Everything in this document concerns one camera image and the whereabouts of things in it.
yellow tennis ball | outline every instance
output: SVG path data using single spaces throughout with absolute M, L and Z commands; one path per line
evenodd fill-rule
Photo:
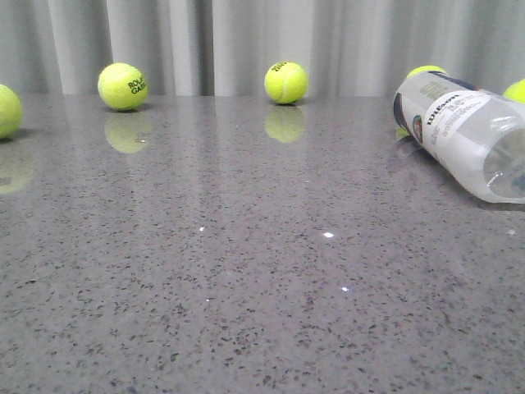
M 426 66 L 420 66 L 420 67 L 414 68 L 413 70 L 411 70 L 407 74 L 406 77 L 409 78 L 410 76 L 415 76 L 417 73 L 419 73 L 421 71 L 440 71 L 440 72 L 443 72 L 443 73 L 447 74 L 447 72 L 444 69 L 442 69 L 441 67 L 433 66 L 433 65 L 429 64 L 429 65 L 426 65 Z
M 118 152 L 137 153 L 149 145 L 151 123 L 142 112 L 109 113 L 106 141 Z
M 297 140 L 306 127 L 306 120 L 300 108 L 294 106 L 276 105 L 266 115 L 264 129 L 267 134 L 284 143 L 289 144 Z
M 148 95 L 148 85 L 140 70 L 126 63 L 113 63 L 98 77 L 100 98 L 117 111 L 137 108 Z
M 503 96 L 518 103 L 525 103 L 525 80 L 514 82 L 503 93 Z
M 308 75 L 297 63 L 278 62 L 264 77 L 264 88 L 270 98 L 279 104 L 290 104 L 304 96 Z
M 22 120 L 22 103 L 11 89 L 0 85 L 0 140 L 13 134 Z

polished stone surface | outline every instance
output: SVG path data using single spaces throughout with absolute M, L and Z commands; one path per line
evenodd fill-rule
M 525 209 L 391 98 L 22 100 L 0 393 L 525 392 Z

